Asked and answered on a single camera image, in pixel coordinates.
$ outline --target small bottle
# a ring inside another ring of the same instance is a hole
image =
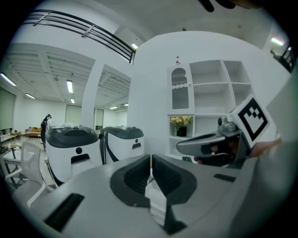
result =
[[[177,56],[177,58],[176,58],[176,64],[177,64],[177,65],[180,64],[179,56]]]

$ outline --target floor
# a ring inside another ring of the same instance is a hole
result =
[[[47,169],[47,165],[46,163],[44,162],[44,159],[47,157],[44,149],[43,149],[43,145],[41,143],[41,139],[40,138],[34,138],[34,137],[25,137],[25,136],[21,136],[20,138],[15,138],[15,139],[12,139],[12,140],[8,140],[8,141],[5,141],[2,143],[2,146],[7,146],[9,148],[9,145],[15,145],[15,144],[20,144],[22,145],[22,143],[24,141],[30,141],[36,145],[38,145],[40,148],[41,148],[41,156],[40,156],[40,170],[41,170],[41,175],[44,179],[44,181],[46,182],[47,185],[53,185],[54,182],[52,180],[52,177]],[[6,151],[5,153],[3,154],[0,154],[0,165],[1,165],[1,168],[4,172],[4,175],[7,175],[7,169],[4,165],[4,162],[3,162],[3,156],[6,155],[7,153],[10,152],[10,149],[8,149],[8,151]],[[9,170],[10,172],[13,171],[13,169],[15,168],[15,165],[9,165]]]

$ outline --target white pillar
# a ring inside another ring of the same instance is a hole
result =
[[[104,63],[102,61],[95,61],[89,79],[86,84],[82,111],[81,123],[82,126],[87,126],[93,129],[94,127],[94,106],[97,94],[99,79],[101,78]]]

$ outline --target black vase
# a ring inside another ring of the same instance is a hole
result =
[[[186,132],[187,132],[187,127],[186,127],[186,126],[181,126],[181,127],[177,130],[177,136],[185,137],[185,136],[186,136]]]

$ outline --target black slot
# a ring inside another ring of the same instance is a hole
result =
[[[77,164],[77,163],[86,161],[88,159],[90,159],[88,154],[80,154],[80,155],[77,155],[77,156],[73,156],[73,157],[71,157],[71,164],[72,165]]]
[[[141,143],[136,143],[136,144],[132,145],[132,149],[136,149],[139,147],[141,147]]]
[[[236,180],[236,177],[221,174],[221,173],[217,173],[216,175],[214,175],[214,177],[217,178],[217,179],[221,179],[221,180],[224,180],[224,181],[231,182],[231,183],[234,183],[235,180]]]
[[[84,196],[77,193],[70,194],[45,220],[45,223],[55,230],[61,231],[84,198]]]

